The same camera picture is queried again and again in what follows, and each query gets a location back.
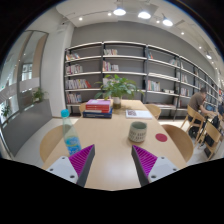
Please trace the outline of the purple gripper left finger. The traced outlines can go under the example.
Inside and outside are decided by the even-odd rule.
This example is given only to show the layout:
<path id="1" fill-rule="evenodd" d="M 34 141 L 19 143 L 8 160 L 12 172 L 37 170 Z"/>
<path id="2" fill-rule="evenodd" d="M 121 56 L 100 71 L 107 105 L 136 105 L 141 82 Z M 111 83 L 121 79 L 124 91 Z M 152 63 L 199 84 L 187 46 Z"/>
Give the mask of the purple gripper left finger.
<path id="1" fill-rule="evenodd" d="M 90 145 L 70 157 L 61 156 L 47 171 L 84 187 L 95 156 L 95 145 Z"/>

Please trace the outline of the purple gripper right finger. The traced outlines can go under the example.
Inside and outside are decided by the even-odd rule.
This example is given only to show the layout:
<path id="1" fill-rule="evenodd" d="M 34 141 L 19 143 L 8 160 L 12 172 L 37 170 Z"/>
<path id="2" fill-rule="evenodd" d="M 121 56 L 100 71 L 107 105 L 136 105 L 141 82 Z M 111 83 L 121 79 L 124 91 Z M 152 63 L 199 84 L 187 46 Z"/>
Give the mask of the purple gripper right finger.
<path id="1" fill-rule="evenodd" d="M 178 171 L 178 168 L 165 156 L 157 157 L 139 146 L 132 146 L 131 155 L 141 186 Z"/>

